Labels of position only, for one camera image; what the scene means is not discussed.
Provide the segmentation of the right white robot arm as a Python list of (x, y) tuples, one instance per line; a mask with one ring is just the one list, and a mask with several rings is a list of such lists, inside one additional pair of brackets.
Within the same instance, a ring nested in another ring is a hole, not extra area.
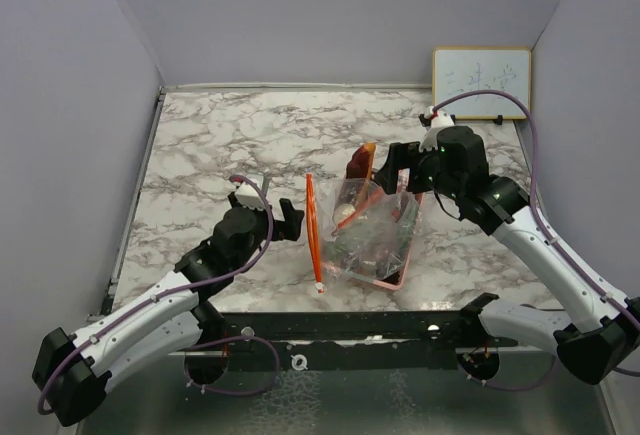
[(374, 180), (392, 193), (402, 170), (409, 172), (409, 192), (451, 199), (461, 219), (514, 253), (563, 308), (547, 312), (484, 293), (460, 311), (459, 333), (467, 344), (511, 339), (554, 355), (591, 385), (638, 348), (638, 299), (613, 287), (577, 256), (517, 182), (491, 173), (483, 139), (471, 128), (431, 128), (420, 142), (391, 144)]

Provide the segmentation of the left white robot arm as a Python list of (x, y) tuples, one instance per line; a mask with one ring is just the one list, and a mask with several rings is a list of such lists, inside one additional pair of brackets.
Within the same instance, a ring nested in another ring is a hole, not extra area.
[(229, 201), (212, 235), (133, 302), (72, 334), (57, 328), (44, 337), (32, 372), (39, 414), (55, 415), (68, 427), (164, 355), (263, 341), (231, 332), (209, 300), (251, 269), (271, 243), (298, 240), (304, 213), (282, 198), (277, 220), (263, 194), (247, 202), (231, 194)]

